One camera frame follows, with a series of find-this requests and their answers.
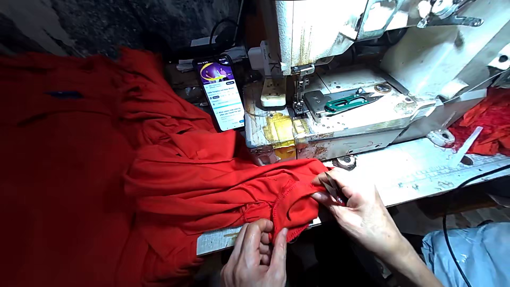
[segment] red fabric scraps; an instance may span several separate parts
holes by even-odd
[[[510,91],[489,88],[487,97],[458,119],[448,130],[458,149],[476,127],[483,127],[468,153],[510,156]]]
[[[317,217],[311,180],[327,168],[316,159],[256,166],[235,131],[217,133],[205,112],[182,100],[151,53],[124,51],[121,117],[137,126],[140,146],[125,180],[137,199],[137,227],[151,247],[144,282],[189,282],[201,259],[196,240],[205,231],[271,219],[275,232],[295,238]]]

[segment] industrial sewing machine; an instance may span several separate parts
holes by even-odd
[[[509,4],[260,1],[267,41],[248,55],[265,81],[244,87],[254,159],[339,158],[349,168],[353,154],[430,133],[451,142],[446,127],[485,97],[490,79],[508,87]],[[405,27],[380,64],[333,67],[355,42]]]

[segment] wrist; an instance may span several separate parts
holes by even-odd
[[[418,256],[409,241],[400,233],[398,236],[399,238],[395,241],[393,248],[388,250],[385,254],[378,256],[384,263],[394,267],[405,265],[406,262]]]

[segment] work table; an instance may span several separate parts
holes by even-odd
[[[498,154],[481,156],[468,154],[472,165],[459,163],[450,166],[455,154],[433,144],[428,138],[401,142],[371,152],[355,155],[356,167],[350,171],[373,181],[385,206],[430,197],[448,192],[462,182],[510,164],[510,157]],[[326,166],[333,166],[331,160]],[[500,171],[474,180],[469,184],[510,175],[510,170]],[[317,218],[310,226],[320,224]],[[197,240],[197,255],[204,255],[234,244],[239,227],[209,231]]]

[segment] light blue plastic bag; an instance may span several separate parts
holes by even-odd
[[[510,286],[510,223],[448,230],[450,245],[472,287]],[[445,287],[467,286],[442,230],[423,238],[421,248],[429,269]]]

